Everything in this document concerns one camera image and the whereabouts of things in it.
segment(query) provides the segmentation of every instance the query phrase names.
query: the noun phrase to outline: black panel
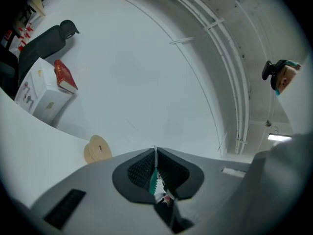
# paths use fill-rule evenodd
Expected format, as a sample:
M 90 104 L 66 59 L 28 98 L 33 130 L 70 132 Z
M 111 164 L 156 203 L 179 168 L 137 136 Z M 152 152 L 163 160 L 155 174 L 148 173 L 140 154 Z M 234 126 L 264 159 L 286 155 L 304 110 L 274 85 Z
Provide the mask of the black panel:
M 134 203 L 154 204 L 149 193 L 150 179 L 155 169 L 155 150 L 149 150 L 120 164 L 113 172 L 112 180 L 117 191 Z
M 127 175 L 131 182 L 149 192 L 151 176 L 155 170 L 155 153 L 152 152 L 145 158 L 133 164 Z
M 86 193 L 81 190 L 71 190 L 45 217 L 45 221 L 60 230 L 74 212 L 85 194 Z
M 157 149 L 157 169 L 165 186 L 178 199 L 191 198 L 204 181 L 203 171 L 174 154 Z

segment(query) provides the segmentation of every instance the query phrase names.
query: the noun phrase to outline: white ceiling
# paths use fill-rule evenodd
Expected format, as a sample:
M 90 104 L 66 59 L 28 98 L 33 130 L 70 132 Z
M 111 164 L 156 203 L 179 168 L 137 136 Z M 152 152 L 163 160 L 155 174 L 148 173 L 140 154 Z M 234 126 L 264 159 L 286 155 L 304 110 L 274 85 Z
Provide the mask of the white ceiling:
M 250 83 L 251 120 L 288 122 L 261 73 L 266 60 L 303 62 L 309 45 L 281 0 L 204 0 L 221 18 L 244 56 Z

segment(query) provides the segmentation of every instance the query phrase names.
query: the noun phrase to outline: person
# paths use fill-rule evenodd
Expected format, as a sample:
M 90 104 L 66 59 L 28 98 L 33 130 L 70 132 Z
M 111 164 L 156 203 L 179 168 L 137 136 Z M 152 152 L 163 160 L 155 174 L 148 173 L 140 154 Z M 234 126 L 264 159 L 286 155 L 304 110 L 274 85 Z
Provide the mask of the person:
M 276 64 L 267 61 L 262 72 L 263 80 L 271 75 L 270 85 L 279 95 L 292 81 L 300 70 L 301 65 L 291 60 L 279 60 Z

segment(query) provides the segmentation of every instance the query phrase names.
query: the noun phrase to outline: label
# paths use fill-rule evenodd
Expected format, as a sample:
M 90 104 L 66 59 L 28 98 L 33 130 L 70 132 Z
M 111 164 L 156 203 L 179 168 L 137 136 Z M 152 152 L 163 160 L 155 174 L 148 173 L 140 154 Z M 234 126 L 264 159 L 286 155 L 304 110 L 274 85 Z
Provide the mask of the label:
M 51 109 L 53 105 L 54 105 L 54 102 L 50 102 L 48 106 L 46 107 L 46 109 Z

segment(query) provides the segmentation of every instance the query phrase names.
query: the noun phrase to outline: roll of tape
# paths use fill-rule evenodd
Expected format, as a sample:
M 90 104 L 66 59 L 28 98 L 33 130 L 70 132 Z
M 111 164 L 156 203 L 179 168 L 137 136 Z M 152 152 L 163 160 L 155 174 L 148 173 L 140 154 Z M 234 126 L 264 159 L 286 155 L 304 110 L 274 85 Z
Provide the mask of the roll of tape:
M 94 135 L 91 137 L 89 144 L 84 150 L 85 160 L 88 164 L 95 161 L 109 159 L 112 157 L 111 150 L 107 142 L 100 136 Z

